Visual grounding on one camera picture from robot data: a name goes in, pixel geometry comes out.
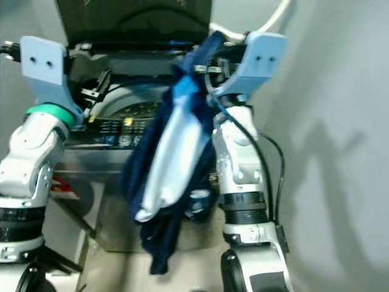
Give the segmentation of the red and white pack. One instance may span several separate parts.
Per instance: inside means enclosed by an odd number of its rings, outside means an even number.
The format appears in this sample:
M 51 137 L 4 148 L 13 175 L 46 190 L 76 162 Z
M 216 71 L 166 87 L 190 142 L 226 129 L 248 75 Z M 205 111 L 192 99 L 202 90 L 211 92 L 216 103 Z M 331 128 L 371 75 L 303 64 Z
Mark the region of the red and white pack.
M 66 179 L 53 175 L 51 180 L 50 195 L 61 200 L 80 200 L 80 195 L 73 189 Z

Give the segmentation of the silver washing machine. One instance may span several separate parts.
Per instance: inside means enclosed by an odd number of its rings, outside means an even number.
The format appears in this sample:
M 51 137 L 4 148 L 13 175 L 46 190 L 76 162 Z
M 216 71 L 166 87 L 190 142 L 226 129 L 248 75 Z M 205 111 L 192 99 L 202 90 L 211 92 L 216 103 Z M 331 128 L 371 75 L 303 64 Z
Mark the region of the silver washing machine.
M 85 122 L 72 129 L 56 174 L 82 198 L 94 199 L 94 210 L 85 212 L 85 223 L 103 250 L 141 252 L 138 225 L 120 194 L 120 175 L 159 109 L 173 75 L 173 61 L 194 46 L 140 50 L 86 43 L 70 47 L 65 33 L 64 38 L 69 50 L 67 77 L 75 97 L 80 97 L 80 88 L 97 88 L 103 70 L 111 69 L 112 75 L 103 100 L 85 109 Z

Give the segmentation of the dark washing machine lid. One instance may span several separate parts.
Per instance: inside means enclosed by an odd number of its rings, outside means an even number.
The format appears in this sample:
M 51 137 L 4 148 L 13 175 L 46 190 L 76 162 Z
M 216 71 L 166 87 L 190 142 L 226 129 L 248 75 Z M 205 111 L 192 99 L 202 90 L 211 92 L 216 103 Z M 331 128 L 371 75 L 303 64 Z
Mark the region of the dark washing machine lid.
M 67 44 L 183 49 L 209 35 L 212 0 L 55 0 Z

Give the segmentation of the navy and light blue jacket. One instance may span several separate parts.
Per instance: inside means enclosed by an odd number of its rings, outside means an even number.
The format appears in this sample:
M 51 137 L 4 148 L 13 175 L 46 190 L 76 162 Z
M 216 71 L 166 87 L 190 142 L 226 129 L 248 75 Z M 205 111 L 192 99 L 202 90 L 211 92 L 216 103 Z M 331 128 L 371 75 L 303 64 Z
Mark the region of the navy and light blue jacket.
M 211 139 L 216 110 L 207 103 L 203 76 L 193 74 L 192 67 L 205 64 L 206 44 L 225 39 L 223 33 L 211 33 L 173 64 L 161 106 L 122 170 L 120 193 L 131 220 L 139 225 L 142 248 L 152 257 L 148 272 L 154 276 L 168 272 L 183 222 L 208 222 L 216 205 L 209 180 L 216 167 Z M 186 210 L 194 189 L 210 189 L 212 197 L 205 212 L 189 217 Z

